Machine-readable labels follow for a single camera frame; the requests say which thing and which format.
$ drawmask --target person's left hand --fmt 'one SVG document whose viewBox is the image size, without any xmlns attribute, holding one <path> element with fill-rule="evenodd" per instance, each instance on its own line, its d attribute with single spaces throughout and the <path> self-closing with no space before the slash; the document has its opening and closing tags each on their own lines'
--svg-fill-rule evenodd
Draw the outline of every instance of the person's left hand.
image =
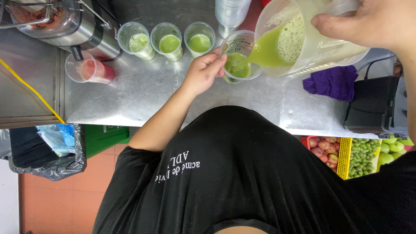
<svg viewBox="0 0 416 234">
<path fill-rule="evenodd" d="M 214 83 L 215 77 L 223 77 L 223 66 L 227 55 L 218 57 L 219 47 L 213 52 L 195 58 L 189 66 L 181 89 L 196 97 L 207 91 Z"/>
</svg>

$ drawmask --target yellow strap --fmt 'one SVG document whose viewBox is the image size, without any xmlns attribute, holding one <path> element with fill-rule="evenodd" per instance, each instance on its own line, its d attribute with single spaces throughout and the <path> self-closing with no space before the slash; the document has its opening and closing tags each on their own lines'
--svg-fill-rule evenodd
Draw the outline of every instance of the yellow strap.
<svg viewBox="0 0 416 234">
<path fill-rule="evenodd" d="M 63 123 L 63 124 L 67 124 L 65 123 L 65 121 L 53 110 L 53 108 L 51 106 L 49 106 L 49 104 L 45 101 L 45 99 L 42 97 L 42 95 L 40 95 L 34 88 L 32 88 L 28 83 L 26 83 L 24 80 L 22 80 L 22 78 L 20 78 L 20 76 L 18 74 L 16 74 L 13 69 L 11 69 L 9 67 L 9 65 L 7 65 L 3 60 L 0 59 L 0 63 L 7 69 L 9 70 L 9 72 L 11 74 L 13 74 L 22 84 L 26 85 L 26 87 L 28 87 L 31 91 L 33 91 L 41 100 L 43 103 L 45 103 L 45 105 L 49 108 L 50 111 L 52 111 L 52 113 L 56 116 L 56 118 L 58 118 L 58 120 Z"/>
</svg>

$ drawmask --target green apple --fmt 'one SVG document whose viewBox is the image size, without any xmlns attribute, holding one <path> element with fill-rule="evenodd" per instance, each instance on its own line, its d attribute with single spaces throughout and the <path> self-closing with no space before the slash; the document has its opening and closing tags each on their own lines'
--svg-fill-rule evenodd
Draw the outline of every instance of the green apple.
<svg viewBox="0 0 416 234">
<path fill-rule="evenodd" d="M 392 156 L 393 156 L 393 158 L 394 159 L 397 159 L 398 157 L 400 157 L 401 156 L 401 153 L 393 153 L 393 154 L 391 154 Z"/>
<path fill-rule="evenodd" d="M 407 138 L 407 140 L 403 140 L 403 139 L 399 139 L 399 141 L 401 143 L 403 143 L 404 145 L 409 145 L 409 146 L 414 146 L 413 142 L 410 140 L 410 138 Z"/>
<path fill-rule="evenodd" d="M 401 142 L 395 142 L 389 144 L 390 151 L 392 152 L 399 152 L 400 150 L 404 149 L 404 144 Z"/>
<path fill-rule="evenodd" d="M 388 154 L 390 151 L 389 145 L 386 143 L 382 143 L 380 147 L 380 152 Z"/>
<path fill-rule="evenodd" d="M 392 143 L 395 143 L 396 141 L 397 141 L 397 138 L 392 137 L 390 139 L 383 139 L 382 142 L 386 144 L 392 144 Z"/>
<path fill-rule="evenodd" d="M 379 164 L 384 165 L 386 163 L 390 163 L 394 160 L 394 157 L 391 154 L 380 153 L 379 156 Z"/>
</svg>

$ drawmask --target purple cloth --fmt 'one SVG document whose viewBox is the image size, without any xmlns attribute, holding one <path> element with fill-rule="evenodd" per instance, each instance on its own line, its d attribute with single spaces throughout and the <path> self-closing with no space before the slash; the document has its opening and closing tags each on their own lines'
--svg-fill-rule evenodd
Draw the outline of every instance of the purple cloth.
<svg viewBox="0 0 416 234">
<path fill-rule="evenodd" d="M 329 96 L 341 101 L 354 99 L 354 82 L 357 79 L 354 66 L 333 67 L 314 72 L 303 80 L 303 88 L 311 94 Z"/>
</svg>

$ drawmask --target black t-shirt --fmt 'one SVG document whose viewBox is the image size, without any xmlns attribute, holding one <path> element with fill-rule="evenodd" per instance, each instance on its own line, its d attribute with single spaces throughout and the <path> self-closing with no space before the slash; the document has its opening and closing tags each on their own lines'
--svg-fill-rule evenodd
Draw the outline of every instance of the black t-shirt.
<svg viewBox="0 0 416 234">
<path fill-rule="evenodd" d="M 415 233 L 416 160 L 343 181 L 298 139 L 242 107 L 211 109 L 163 153 L 126 149 L 93 233 Z"/>
</svg>

